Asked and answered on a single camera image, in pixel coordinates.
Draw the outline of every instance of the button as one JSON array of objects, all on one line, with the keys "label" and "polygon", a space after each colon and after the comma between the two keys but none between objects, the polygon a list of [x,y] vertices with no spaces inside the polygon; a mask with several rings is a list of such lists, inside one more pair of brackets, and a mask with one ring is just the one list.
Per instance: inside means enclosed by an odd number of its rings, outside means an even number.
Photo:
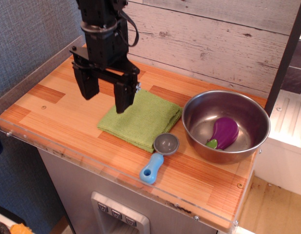
[{"label": "button", "polygon": [[134,219],[131,219],[129,217],[126,217],[126,221],[128,224],[130,224],[131,226],[136,227],[136,221]]},{"label": "button", "polygon": [[97,204],[98,204],[98,207],[100,208],[101,211],[104,211],[104,212],[108,213],[108,207],[107,206],[105,206],[105,205],[103,205],[99,202]]},{"label": "button", "polygon": [[122,219],[121,213],[112,209],[112,214],[115,218]]}]

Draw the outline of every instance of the orange object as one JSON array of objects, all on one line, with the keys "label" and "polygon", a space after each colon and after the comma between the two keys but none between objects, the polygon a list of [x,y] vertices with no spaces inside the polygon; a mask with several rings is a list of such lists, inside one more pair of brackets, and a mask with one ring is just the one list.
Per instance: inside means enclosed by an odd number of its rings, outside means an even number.
[{"label": "orange object", "polygon": [[14,224],[10,229],[11,234],[32,234],[32,230],[24,224]]}]

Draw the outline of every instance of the blue handle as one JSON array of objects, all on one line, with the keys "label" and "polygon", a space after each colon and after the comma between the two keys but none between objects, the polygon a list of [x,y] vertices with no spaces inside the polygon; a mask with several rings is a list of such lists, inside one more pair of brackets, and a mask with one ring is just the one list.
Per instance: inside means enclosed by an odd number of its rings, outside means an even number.
[{"label": "blue handle", "polygon": [[148,184],[153,184],[156,181],[158,170],[163,163],[163,155],[159,153],[152,154],[150,161],[140,172],[141,180]]}]

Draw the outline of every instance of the gray fabric wall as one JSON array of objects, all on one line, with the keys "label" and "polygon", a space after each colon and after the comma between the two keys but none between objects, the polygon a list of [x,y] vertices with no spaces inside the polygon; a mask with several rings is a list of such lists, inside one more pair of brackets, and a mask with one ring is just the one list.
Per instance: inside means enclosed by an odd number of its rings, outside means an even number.
[{"label": "gray fabric wall", "polygon": [[[82,35],[75,0],[0,0],[0,97]],[[0,206],[48,234],[64,215],[35,147],[0,132]]]}]

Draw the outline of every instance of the wooden floor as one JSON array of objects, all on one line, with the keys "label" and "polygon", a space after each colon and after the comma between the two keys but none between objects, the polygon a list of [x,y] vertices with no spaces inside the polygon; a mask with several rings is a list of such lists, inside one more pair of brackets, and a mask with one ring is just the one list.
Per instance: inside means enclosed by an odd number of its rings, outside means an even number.
[{"label": "wooden floor", "polygon": [[255,234],[301,234],[301,195],[254,177],[239,225]]}]

